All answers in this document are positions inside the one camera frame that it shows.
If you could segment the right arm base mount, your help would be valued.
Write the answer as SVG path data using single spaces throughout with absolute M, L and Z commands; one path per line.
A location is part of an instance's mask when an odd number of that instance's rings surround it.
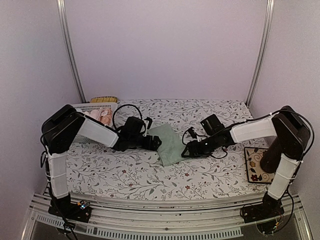
M 281 216 L 284 213 L 281 201 L 245 205 L 239 212 L 245 223 Z

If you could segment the orange patterned towel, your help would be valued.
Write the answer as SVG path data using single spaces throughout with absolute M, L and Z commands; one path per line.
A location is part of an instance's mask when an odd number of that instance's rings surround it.
M 110 126 L 112 122 L 113 111 L 111 108 L 102 108 L 98 120 L 105 126 Z

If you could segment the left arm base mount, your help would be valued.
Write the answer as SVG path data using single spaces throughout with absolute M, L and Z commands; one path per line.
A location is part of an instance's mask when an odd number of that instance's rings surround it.
M 50 201 L 48 213 L 67 220 L 88 223 L 91 217 L 92 208 L 90 203 L 81 200 L 77 203 L 72 203 L 69 196 Z

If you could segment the green towel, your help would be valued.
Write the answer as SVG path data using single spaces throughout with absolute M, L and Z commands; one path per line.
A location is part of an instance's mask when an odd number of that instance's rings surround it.
M 182 152 L 185 149 L 182 140 L 168 123 L 151 128 L 149 134 L 154 137 L 158 136 L 162 141 L 157 153 L 164 167 L 169 167 L 185 160 L 182 157 Z

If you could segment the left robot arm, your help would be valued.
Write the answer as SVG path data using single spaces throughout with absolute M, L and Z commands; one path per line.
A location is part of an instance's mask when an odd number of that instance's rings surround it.
M 40 142 L 44 147 L 45 170 L 55 209 L 63 216 L 74 213 L 67 187 L 66 158 L 76 136 L 86 137 L 115 151 L 145 149 L 157 151 L 162 141 L 155 135 L 148 135 L 152 120 L 129 117 L 120 128 L 111 128 L 100 121 L 66 104 L 41 127 Z

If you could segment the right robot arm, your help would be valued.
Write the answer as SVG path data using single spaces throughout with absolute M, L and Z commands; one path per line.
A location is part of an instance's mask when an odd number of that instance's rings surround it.
M 183 158 L 208 157 L 220 147 L 229 147 L 244 141 L 274 137 L 268 149 L 271 163 L 277 163 L 274 179 L 264 194 L 258 213 L 269 218 L 278 210 L 278 204 L 296 178 L 304 156 L 315 139 L 311 123 L 286 105 L 281 109 L 256 119 L 248 119 L 224 126 L 216 115 L 201 122 L 208 137 L 185 144 Z

